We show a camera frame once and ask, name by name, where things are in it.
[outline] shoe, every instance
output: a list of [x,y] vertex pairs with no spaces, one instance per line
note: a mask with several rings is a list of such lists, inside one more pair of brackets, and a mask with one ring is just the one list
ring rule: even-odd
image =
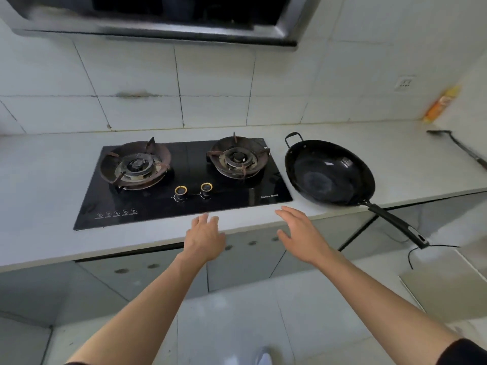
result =
[[271,349],[262,347],[257,353],[255,365],[272,365]]

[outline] forearm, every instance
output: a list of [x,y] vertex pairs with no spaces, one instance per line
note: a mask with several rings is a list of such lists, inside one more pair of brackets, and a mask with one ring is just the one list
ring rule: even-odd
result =
[[70,362],[89,365],[152,364],[201,258],[182,252],[158,278],[97,331]]
[[397,365],[433,365],[459,339],[390,289],[330,250],[317,264]]

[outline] stove knob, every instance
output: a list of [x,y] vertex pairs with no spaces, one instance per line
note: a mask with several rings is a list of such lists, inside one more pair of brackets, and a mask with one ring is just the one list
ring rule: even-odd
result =
[[183,202],[186,198],[187,188],[185,186],[177,186],[174,190],[174,199],[178,202]]
[[200,188],[201,188],[201,193],[200,193],[201,197],[209,199],[211,196],[210,192],[213,189],[213,184],[203,183]]

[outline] black sleeve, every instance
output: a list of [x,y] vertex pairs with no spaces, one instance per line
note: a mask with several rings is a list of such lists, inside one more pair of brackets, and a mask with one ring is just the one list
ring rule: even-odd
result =
[[487,364],[487,351],[469,339],[459,339],[448,346],[436,365],[485,365]]

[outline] black glass cooktop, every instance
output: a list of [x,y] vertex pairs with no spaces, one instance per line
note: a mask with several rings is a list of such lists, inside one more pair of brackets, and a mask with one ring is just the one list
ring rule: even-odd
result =
[[[266,146],[262,138],[254,140]],[[172,156],[171,170],[159,183],[137,191],[117,189],[100,176],[101,160],[117,146],[103,147],[74,229],[292,201],[272,156],[257,175],[246,180],[231,179],[207,161],[206,153],[215,142],[166,143]],[[208,199],[201,196],[204,183],[213,185]],[[178,186],[187,188],[183,202],[177,202],[174,197]]]

